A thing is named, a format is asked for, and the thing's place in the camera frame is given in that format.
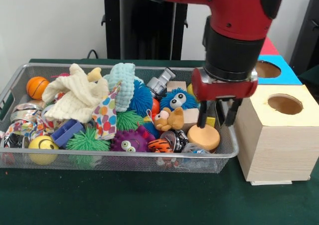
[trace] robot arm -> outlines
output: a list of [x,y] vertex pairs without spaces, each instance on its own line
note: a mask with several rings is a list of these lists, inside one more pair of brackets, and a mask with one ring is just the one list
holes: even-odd
[[254,67],[281,0],[166,1],[210,7],[212,16],[207,19],[203,40],[206,62],[192,74],[193,91],[201,101],[197,125],[205,126],[207,100],[233,99],[225,120],[227,126],[232,125],[242,99],[257,88]]

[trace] blue box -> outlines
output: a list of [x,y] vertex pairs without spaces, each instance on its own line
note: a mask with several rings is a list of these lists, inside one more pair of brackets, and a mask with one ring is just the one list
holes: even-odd
[[70,119],[53,134],[51,134],[51,138],[57,146],[65,149],[68,140],[71,139],[74,134],[80,131],[85,132],[83,125],[74,119]]
[[302,83],[299,81],[293,70],[290,68],[290,66],[286,63],[286,61],[281,55],[260,55],[258,57],[258,60],[268,62],[279,68],[281,71],[280,75],[274,78],[261,78],[258,75],[258,84],[302,85]]

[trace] polka dot fabric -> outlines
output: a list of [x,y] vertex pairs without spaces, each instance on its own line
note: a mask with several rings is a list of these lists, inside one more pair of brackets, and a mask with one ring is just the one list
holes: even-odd
[[96,122],[95,139],[109,140],[116,134],[115,97],[119,93],[121,82],[117,83],[113,91],[93,111],[92,118]]

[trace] brown teddy bear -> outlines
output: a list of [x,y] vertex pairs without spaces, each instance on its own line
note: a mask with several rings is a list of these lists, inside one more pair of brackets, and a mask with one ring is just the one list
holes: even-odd
[[181,107],[171,111],[169,108],[163,110],[155,116],[155,128],[160,131],[168,131],[170,129],[181,129],[184,125],[184,113]]

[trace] white cloth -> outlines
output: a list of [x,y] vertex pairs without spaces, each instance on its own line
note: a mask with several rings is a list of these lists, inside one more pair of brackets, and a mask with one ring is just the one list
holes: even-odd
[[60,76],[51,82],[46,87],[42,100],[51,102],[59,92],[64,92],[65,95],[45,113],[46,119],[75,119],[87,123],[92,119],[93,110],[108,96],[108,81],[101,78],[97,83],[89,82],[83,69],[72,64],[70,76]]

